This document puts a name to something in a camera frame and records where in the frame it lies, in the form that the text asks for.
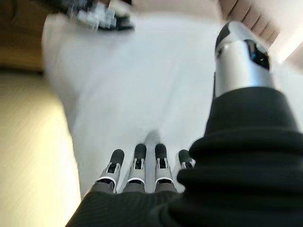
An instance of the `blurry object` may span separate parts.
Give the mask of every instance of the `blurry object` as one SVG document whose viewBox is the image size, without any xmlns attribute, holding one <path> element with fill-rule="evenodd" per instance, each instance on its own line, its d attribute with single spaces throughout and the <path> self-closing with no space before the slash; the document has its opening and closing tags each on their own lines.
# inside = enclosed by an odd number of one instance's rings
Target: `blurry object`
<svg viewBox="0 0 303 227">
<path fill-rule="evenodd" d="M 240 21 L 269 46 L 279 34 L 277 27 L 248 0 L 219 0 L 222 17 L 228 21 Z"/>
<path fill-rule="evenodd" d="M 101 2 L 88 1 L 83 6 L 70 5 L 66 15 L 92 30 L 124 31 L 134 28 L 130 23 L 129 15 L 120 15 Z"/>
<path fill-rule="evenodd" d="M 0 9 L 0 67 L 42 71 L 42 30 L 53 10 L 30 0 L 5 0 Z"/>
</svg>

